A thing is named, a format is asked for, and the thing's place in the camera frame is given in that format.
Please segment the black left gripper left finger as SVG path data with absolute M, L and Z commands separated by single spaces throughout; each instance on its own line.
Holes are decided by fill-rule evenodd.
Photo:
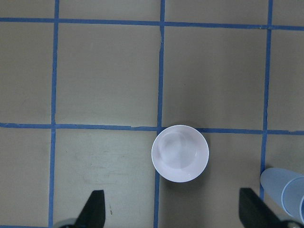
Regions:
M 94 190 L 74 223 L 75 228 L 103 228 L 105 225 L 104 190 Z

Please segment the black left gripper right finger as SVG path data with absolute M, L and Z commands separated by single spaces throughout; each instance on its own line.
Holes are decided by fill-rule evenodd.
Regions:
M 238 215 L 245 228 L 283 228 L 284 223 L 251 188 L 240 188 Z

